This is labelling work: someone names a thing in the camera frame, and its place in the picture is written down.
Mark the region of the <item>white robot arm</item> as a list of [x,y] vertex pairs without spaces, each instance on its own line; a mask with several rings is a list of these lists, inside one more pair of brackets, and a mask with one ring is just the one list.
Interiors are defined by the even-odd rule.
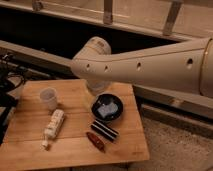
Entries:
[[102,55],[109,48],[92,38],[70,62],[87,80],[115,81],[213,98],[213,38]]

